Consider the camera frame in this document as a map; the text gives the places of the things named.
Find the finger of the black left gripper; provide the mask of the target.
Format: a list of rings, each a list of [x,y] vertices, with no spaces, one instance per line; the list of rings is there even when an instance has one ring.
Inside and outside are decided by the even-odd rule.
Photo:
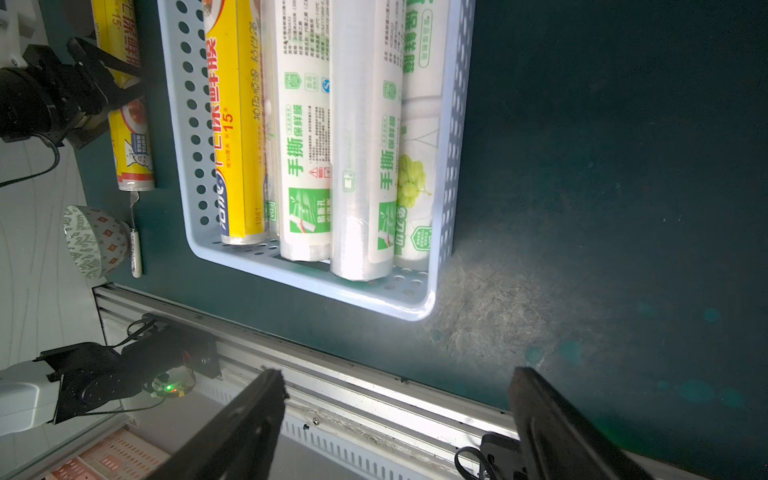
[[[141,77],[140,67],[120,60],[82,38],[70,38],[67,42],[67,50],[73,60],[82,66],[103,66],[133,77]]]

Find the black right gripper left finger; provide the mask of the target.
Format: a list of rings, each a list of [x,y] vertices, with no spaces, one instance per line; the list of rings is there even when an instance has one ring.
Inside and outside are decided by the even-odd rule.
[[[288,399],[283,375],[264,370],[151,479],[266,479]]]

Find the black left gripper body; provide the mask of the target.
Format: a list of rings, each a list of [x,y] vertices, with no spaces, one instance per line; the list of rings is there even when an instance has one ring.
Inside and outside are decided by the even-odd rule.
[[[54,50],[32,44],[24,67],[1,69],[1,139],[42,135],[80,149],[109,130],[114,77],[103,66],[62,62]]]

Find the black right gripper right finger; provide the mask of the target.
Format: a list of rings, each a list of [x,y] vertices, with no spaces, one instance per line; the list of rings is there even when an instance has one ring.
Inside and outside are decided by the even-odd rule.
[[[508,389],[530,479],[649,479],[535,369],[517,367]]]

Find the large yellow wrap roll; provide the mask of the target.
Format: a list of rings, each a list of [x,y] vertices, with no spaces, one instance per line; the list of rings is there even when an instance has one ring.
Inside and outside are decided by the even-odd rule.
[[[141,59],[134,3],[92,0],[91,9],[97,46],[138,67]],[[153,190],[155,176],[146,100],[139,97],[112,111],[109,126],[118,188],[128,192]]]

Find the yellow PE wrap roll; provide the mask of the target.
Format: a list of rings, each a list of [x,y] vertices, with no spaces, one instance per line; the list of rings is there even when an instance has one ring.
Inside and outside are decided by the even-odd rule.
[[[267,237],[260,3],[202,3],[221,239]]]

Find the silver green grape wrap roll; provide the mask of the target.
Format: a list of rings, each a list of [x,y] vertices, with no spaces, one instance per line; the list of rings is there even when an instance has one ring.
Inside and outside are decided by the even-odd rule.
[[[281,256],[331,255],[330,8],[274,1]]]

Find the white green plastic wrap roll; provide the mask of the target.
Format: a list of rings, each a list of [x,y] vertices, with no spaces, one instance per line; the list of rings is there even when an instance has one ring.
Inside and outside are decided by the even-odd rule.
[[[437,179],[447,1],[408,1],[394,263],[428,268]]]

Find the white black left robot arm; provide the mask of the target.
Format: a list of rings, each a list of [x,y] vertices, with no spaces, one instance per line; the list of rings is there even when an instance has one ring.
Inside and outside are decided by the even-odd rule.
[[[126,112],[142,94],[139,67],[81,38],[70,39],[67,50],[70,64],[50,47],[32,44],[25,66],[1,70],[2,140],[37,138],[56,161],[64,144],[79,149],[105,134],[109,115]],[[88,279],[105,276],[125,259],[138,260],[137,236],[103,211],[70,206],[63,228],[70,255]],[[43,351],[2,370],[1,432],[105,415],[105,404],[141,392],[159,401],[180,398],[194,385],[170,381],[176,368],[191,377],[217,377],[216,341],[156,314],[130,324],[116,344],[81,342]]]

